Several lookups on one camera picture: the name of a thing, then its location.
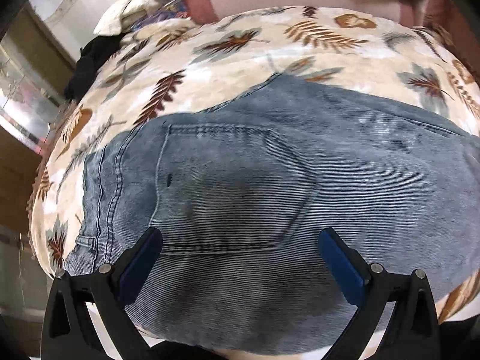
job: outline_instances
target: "gray jeans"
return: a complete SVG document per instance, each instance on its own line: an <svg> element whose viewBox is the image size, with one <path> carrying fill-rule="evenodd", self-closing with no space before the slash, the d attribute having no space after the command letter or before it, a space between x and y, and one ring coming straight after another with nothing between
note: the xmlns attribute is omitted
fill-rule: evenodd
<svg viewBox="0 0 480 360"><path fill-rule="evenodd" d="M317 252L324 227L390 272L422 268L436 300L478 269L479 149L432 112L275 74L91 154L66 269L113 263L155 226L165 245L127 307L136 325L207 348L313 350L355 311Z"/></svg>

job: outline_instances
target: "floral patterned fabric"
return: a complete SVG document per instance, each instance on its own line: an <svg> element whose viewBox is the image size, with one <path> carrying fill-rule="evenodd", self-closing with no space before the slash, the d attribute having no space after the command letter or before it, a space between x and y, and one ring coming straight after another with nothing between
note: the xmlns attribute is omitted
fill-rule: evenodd
<svg viewBox="0 0 480 360"><path fill-rule="evenodd" d="M35 196L31 239L50 275L80 230L88 154L159 115L235 98L275 72L422 107L479 134L478 85L425 28L339 8L276 7L201 27L170 19L122 44L65 124Z"/></svg>

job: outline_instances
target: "bedsheet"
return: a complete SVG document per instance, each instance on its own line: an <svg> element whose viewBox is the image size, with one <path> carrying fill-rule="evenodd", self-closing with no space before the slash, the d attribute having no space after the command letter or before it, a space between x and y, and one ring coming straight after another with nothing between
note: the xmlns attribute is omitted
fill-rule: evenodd
<svg viewBox="0 0 480 360"><path fill-rule="evenodd" d="M63 267L80 230L88 154L159 115L233 99L275 72L415 105L479 134L474 78L424 28L339 8L274 7L205 26L170 19L122 43L70 115L42 170L31 239L50 275ZM472 280L469 288L478 292L478 277Z"/></svg>

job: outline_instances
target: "bed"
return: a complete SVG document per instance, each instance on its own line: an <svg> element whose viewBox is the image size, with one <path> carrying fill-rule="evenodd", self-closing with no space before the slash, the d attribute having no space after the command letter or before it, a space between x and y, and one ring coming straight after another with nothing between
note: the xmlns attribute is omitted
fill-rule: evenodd
<svg viewBox="0 0 480 360"><path fill-rule="evenodd" d="M474 77L426 28L347 9L290 6L203 26L190 19L150 24L124 37L122 49L70 108L42 162L30 237L44 271L54 277L85 242L78 235L88 155L158 116L214 109L274 74L414 105L480 133ZM459 277L450 294L435 294L440 321L477 295L475 269Z"/></svg>

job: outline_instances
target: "jeans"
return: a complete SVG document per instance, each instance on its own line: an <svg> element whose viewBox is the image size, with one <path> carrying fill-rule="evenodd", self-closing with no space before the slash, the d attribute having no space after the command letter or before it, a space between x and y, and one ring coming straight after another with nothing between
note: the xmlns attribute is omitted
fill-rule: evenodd
<svg viewBox="0 0 480 360"><path fill-rule="evenodd" d="M423 269L435 300L478 269L479 149L432 112L275 74L88 156L66 269L114 263L154 226L164 248L126 308L138 327L205 348L314 350L355 311L316 249L324 227L368 263Z"/></svg>

